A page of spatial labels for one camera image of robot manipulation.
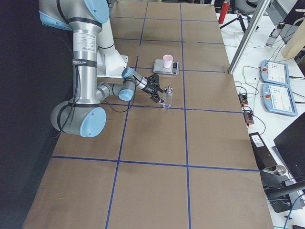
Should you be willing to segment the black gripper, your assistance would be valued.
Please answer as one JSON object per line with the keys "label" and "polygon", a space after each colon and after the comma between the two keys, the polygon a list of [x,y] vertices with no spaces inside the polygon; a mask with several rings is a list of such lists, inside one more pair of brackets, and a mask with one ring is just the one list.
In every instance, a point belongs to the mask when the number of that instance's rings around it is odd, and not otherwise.
{"label": "black gripper", "polygon": [[146,85],[142,90],[148,94],[151,94],[151,99],[155,103],[163,103],[163,99],[161,99],[160,96],[158,95],[158,92],[160,93],[164,92],[164,90],[159,85],[159,75],[155,73],[149,77],[145,77],[145,79],[146,79]]}

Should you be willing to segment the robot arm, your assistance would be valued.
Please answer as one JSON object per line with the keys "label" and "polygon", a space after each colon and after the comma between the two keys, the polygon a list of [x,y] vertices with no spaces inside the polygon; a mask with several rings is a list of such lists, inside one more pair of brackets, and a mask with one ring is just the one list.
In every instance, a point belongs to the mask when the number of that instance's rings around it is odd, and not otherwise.
{"label": "robot arm", "polygon": [[154,102],[162,101],[158,76],[137,73],[116,50],[107,1],[41,0],[39,14],[44,26],[73,33],[73,96],[53,109],[55,129],[82,137],[97,136],[107,119],[100,104],[109,96],[129,101],[136,89],[141,89]]}

